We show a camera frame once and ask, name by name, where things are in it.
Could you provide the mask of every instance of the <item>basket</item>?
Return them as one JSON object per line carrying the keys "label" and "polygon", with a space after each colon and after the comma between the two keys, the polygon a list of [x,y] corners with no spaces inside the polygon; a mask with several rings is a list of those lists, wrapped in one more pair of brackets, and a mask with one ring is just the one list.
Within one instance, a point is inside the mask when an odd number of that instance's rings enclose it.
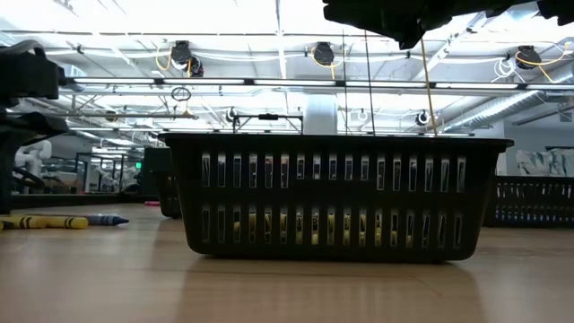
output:
{"label": "basket", "polygon": [[510,140],[162,134],[203,254],[469,258]]}
{"label": "basket", "polygon": [[484,225],[574,227],[574,179],[497,176]]}
{"label": "basket", "polygon": [[143,172],[144,193],[159,196],[163,215],[173,219],[180,218],[181,209],[175,173],[171,166],[170,149],[146,148],[143,158]]}

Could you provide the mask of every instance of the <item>crayon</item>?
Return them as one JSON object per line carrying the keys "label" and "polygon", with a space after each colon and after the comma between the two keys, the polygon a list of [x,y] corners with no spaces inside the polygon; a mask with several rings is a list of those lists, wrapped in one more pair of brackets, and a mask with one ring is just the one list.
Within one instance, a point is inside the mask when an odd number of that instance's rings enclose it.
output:
{"label": "crayon", "polygon": [[46,221],[48,228],[60,229],[85,229],[88,227],[88,220],[77,216],[34,216],[34,218]]}
{"label": "crayon", "polygon": [[129,220],[115,215],[70,215],[70,214],[28,214],[28,215],[81,217],[88,220],[89,225],[95,225],[95,226],[114,226],[118,224],[129,223]]}
{"label": "crayon", "polygon": [[47,225],[46,220],[33,216],[3,216],[0,221],[11,223],[13,229],[44,229]]}

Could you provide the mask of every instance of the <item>wooden table surface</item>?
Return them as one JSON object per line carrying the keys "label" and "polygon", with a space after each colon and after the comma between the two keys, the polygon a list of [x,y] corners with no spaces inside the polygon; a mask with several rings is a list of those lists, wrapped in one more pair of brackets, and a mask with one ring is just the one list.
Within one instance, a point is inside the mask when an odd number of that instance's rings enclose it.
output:
{"label": "wooden table surface", "polygon": [[40,211],[131,222],[0,231],[0,322],[574,321],[574,231],[483,229],[446,265],[230,260],[191,251],[157,207]]}

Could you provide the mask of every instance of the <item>fluorescent light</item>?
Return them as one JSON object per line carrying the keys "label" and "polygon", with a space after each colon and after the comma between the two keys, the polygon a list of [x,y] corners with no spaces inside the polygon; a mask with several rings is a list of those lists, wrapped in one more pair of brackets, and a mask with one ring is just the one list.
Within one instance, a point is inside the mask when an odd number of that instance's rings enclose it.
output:
{"label": "fluorescent light", "polygon": [[516,89],[518,84],[504,84],[504,83],[437,83],[436,88],[439,89]]}
{"label": "fluorescent light", "polygon": [[114,128],[110,128],[110,127],[102,127],[102,128],[71,127],[70,130],[74,130],[74,131],[114,131]]}
{"label": "fluorescent light", "polygon": [[335,81],[255,80],[255,85],[275,86],[335,86]]}
{"label": "fluorescent light", "polygon": [[531,84],[528,90],[574,90],[574,84]]}
{"label": "fluorescent light", "polygon": [[243,85],[245,81],[243,79],[188,79],[188,78],[167,78],[163,79],[166,84],[233,84],[233,85]]}
{"label": "fluorescent light", "polygon": [[[369,81],[348,81],[347,86],[369,87]],[[371,87],[390,87],[390,88],[423,88],[426,83],[423,82],[371,82]]]}
{"label": "fluorescent light", "polygon": [[118,128],[119,131],[132,131],[132,132],[149,132],[149,131],[162,131],[163,128],[131,128],[131,127],[121,127]]}
{"label": "fluorescent light", "polygon": [[[435,136],[434,134],[424,134],[426,136]],[[445,136],[445,137],[451,137],[451,136],[473,136],[474,134],[443,134],[440,133],[437,136]]]}
{"label": "fluorescent light", "polygon": [[152,78],[75,78],[74,82],[80,84],[153,84]]}

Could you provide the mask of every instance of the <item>ceiling pipe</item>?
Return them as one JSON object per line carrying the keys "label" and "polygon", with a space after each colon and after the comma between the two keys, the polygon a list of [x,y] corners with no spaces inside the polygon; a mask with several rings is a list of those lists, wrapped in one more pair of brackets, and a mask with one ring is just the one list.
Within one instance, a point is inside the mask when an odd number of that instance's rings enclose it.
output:
{"label": "ceiling pipe", "polygon": [[[555,83],[574,83],[574,64],[567,64],[549,73]],[[540,76],[532,83],[543,83]],[[550,99],[544,91],[528,91],[512,95],[508,98],[490,100],[460,117],[445,123],[444,132],[454,132],[462,128],[477,128],[501,120],[518,112],[531,109],[546,103]]]}

